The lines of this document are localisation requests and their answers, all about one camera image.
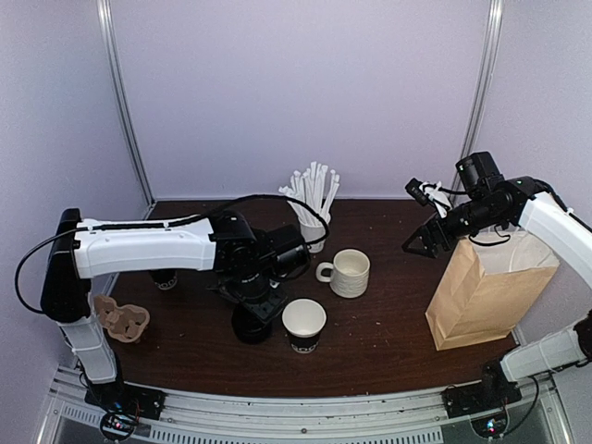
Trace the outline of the stack of paper cups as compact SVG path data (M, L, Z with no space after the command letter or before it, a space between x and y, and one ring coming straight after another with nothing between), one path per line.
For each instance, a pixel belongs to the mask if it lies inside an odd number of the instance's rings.
M153 270L149 272L149 275L161 291L172 290L178 283L177 271L173 269Z

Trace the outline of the stack of black lids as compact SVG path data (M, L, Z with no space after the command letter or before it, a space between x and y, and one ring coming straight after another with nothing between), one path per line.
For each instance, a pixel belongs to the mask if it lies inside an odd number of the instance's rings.
M232 313L231 326L236 338L250 345L266 341L273 331L271 323L263 323L250 312L244 311L240 306L236 307Z

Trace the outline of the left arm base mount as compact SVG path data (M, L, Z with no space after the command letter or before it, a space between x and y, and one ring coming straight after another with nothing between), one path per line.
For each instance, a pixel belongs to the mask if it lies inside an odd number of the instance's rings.
M86 388L85 402L104 412L99 431L109 441L130 438L141 419L158 420L164 408L166 394L159 389L130 385L120 378L107 384L95 384L84 372L80 374L80 382Z

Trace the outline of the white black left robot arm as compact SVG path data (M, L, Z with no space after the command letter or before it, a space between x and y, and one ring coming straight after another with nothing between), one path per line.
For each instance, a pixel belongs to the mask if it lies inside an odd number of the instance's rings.
M64 332L98 397L114 411L127 409L133 392L99 326L89 293L94 278L125 272L172 274L180 269L216 274L218 285L263 324L286 304L279 284L310 264L299 229L252 228L238 212L180 219L111 223L83 219L68 209L50 241L43 282L43 313Z

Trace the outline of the brown paper bag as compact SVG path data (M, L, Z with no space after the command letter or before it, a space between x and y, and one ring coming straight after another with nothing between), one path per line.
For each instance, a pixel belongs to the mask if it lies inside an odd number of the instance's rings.
M425 312L436 349L506 338L559 265L550 247L525 231L459 240Z

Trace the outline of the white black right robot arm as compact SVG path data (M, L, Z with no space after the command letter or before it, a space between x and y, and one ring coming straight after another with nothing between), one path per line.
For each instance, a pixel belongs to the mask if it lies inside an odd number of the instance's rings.
M514 328L560 263L591 281L591 229L547 182L504 178L488 152L470 154L456 169L468 197L458 206L439 183L406 186L436 212L402 249L431 258L454 252L426 313L441 348Z

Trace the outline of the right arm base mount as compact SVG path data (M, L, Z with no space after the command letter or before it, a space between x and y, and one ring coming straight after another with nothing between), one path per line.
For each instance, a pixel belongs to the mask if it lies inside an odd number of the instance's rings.
M471 427L481 438L502 438L510 431L508 406L522 399L516 382L509 382L499 364L482 369L478 382L448 386L441 393L449 419L471 416Z

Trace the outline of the cardboard cup carrier tray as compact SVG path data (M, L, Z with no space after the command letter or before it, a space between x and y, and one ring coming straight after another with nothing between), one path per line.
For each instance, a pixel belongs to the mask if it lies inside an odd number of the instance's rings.
M151 316L147 309L134 304L118 305L106 295L93 300L99 322L107 335L121 343L138 343L148 327Z

